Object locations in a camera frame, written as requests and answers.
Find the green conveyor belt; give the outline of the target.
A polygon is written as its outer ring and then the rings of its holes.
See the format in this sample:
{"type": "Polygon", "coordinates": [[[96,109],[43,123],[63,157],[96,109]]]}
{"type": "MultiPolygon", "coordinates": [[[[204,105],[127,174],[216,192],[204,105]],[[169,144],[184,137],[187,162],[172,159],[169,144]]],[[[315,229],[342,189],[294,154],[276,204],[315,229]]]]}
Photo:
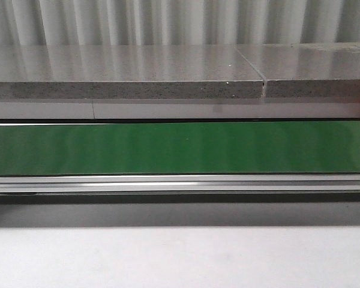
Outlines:
{"type": "Polygon", "coordinates": [[[0,126],[0,176],[360,172],[360,121],[0,126]]]}

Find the grey stone slab right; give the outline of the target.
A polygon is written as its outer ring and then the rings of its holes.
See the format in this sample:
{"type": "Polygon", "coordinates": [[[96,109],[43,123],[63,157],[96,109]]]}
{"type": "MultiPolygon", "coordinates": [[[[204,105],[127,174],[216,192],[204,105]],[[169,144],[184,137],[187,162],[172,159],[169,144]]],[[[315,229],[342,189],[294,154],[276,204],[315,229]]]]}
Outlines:
{"type": "Polygon", "coordinates": [[[242,44],[265,98],[360,98],[360,43],[242,44]]]}

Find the grey stone slab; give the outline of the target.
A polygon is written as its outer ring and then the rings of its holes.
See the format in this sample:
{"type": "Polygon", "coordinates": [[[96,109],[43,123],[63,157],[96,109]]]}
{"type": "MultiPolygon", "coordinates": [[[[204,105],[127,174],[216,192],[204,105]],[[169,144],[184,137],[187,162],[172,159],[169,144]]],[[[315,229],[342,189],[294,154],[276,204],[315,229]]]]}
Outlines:
{"type": "Polygon", "coordinates": [[[0,46],[0,100],[259,98],[233,46],[0,46]]]}
{"type": "Polygon", "coordinates": [[[360,43],[242,44],[265,98],[360,98],[360,43]]]}

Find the grey stone slab left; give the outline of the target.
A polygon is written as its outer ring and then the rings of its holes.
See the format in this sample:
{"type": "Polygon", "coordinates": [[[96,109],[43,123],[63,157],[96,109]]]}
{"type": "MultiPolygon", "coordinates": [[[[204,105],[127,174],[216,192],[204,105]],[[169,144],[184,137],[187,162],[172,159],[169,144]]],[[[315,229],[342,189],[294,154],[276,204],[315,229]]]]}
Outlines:
{"type": "Polygon", "coordinates": [[[0,100],[259,98],[233,46],[0,46],[0,100]]]}

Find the white pleated curtain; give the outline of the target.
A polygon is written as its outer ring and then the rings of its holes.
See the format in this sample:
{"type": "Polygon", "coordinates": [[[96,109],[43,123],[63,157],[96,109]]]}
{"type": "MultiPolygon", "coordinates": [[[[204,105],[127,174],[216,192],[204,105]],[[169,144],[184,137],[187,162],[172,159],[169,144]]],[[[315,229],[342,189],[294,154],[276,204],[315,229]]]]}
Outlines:
{"type": "Polygon", "coordinates": [[[360,42],[360,1],[0,1],[0,45],[360,42]]]}

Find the aluminium conveyor frame rail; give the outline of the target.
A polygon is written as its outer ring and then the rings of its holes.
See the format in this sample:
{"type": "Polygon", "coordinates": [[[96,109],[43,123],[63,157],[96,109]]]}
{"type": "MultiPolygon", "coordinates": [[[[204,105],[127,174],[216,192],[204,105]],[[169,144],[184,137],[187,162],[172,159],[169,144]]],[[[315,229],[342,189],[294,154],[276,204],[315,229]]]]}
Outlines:
{"type": "Polygon", "coordinates": [[[360,193],[360,173],[0,177],[4,195],[360,193]]]}

